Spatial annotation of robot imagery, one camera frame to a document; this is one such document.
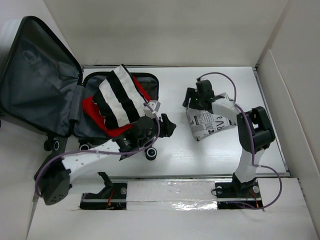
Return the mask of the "red shorts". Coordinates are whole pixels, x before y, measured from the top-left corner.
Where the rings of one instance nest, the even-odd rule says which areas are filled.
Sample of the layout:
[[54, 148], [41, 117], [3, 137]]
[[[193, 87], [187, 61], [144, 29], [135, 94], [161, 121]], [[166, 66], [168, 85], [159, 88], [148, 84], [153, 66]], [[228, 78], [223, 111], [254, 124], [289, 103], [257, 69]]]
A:
[[[150, 101], [151, 97], [144, 90], [144, 88], [142, 87], [142, 85], [139, 82], [138, 82], [138, 87], [139, 87], [140, 90], [142, 90], [142, 93]], [[117, 129], [111, 129], [111, 130], [106, 129], [106, 127], [104, 126], [104, 119], [99, 114], [98, 107], [93, 103], [93, 96], [87, 97], [86, 99], [84, 99], [82, 101], [82, 108], [83, 108], [84, 113], [86, 115], [88, 115], [94, 121], [94, 123], [110, 137], [119, 136], [121, 133], [129, 130], [133, 125], [133, 123], [131, 123], [131, 124], [128, 124], [128, 125], [126, 125], [124, 127], [120, 127], [120, 128], [117, 128]]]

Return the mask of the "newspaper print cloth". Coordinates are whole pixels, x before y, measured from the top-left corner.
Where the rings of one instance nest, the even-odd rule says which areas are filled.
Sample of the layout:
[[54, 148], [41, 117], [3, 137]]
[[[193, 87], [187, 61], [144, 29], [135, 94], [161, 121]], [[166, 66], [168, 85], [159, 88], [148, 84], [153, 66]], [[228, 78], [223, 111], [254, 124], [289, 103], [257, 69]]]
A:
[[206, 110], [186, 108], [186, 117], [196, 141], [201, 141], [212, 134], [237, 125], [237, 115], [226, 118], [226, 115], [212, 114]]

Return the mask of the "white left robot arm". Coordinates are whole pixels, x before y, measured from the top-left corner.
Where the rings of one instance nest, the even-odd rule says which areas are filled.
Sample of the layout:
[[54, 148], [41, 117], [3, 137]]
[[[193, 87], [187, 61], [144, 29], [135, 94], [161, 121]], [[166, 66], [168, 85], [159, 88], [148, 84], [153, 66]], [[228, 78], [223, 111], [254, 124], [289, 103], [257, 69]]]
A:
[[88, 150], [50, 154], [34, 175], [35, 195], [47, 206], [62, 201], [73, 187], [73, 181], [88, 172], [106, 176], [104, 164], [121, 161], [135, 154], [149, 153], [159, 138], [169, 138], [177, 125], [166, 114], [140, 118], [120, 135]]

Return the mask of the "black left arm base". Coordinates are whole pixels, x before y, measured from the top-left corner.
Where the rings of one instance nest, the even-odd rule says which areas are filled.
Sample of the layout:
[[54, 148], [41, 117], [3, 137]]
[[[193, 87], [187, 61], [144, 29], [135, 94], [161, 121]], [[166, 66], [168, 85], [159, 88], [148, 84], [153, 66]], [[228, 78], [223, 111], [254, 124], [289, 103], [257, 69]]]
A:
[[81, 210], [126, 210], [127, 182], [113, 183], [105, 172], [98, 172], [103, 179], [104, 187], [98, 193], [83, 193], [79, 208]]

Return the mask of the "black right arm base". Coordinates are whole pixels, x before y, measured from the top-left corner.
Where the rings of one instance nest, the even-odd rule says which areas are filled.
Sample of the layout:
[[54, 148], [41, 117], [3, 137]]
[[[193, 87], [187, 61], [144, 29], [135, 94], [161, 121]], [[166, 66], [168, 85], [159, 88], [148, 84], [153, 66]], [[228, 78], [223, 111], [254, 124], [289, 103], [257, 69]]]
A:
[[263, 207], [258, 181], [253, 185], [236, 190], [231, 182], [216, 182], [211, 194], [217, 198], [218, 210], [258, 209]]

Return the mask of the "black white striped towel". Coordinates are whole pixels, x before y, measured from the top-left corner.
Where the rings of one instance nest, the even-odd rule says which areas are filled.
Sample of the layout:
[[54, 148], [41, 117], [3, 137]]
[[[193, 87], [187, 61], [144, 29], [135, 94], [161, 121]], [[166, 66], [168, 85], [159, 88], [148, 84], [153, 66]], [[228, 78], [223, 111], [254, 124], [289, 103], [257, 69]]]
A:
[[139, 89], [138, 82], [123, 64], [113, 69], [101, 82], [92, 101], [108, 130], [135, 123], [145, 116], [145, 104], [149, 102]]

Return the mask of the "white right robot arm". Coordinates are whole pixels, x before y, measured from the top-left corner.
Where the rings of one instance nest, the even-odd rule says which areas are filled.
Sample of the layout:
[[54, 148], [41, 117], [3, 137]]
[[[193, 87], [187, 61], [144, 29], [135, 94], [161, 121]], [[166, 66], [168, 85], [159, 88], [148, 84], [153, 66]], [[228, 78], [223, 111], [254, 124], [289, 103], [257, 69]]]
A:
[[237, 197], [245, 195], [254, 185], [264, 151], [276, 138], [266, 110], [258, 106], [244, 112], [234, 101], [215, 95], [209, 80], [198, 81], [196, 88], [187, 88], [182, 106], [206, 111], [236, 124], [242, 153], [232, 182], [222, 191]]

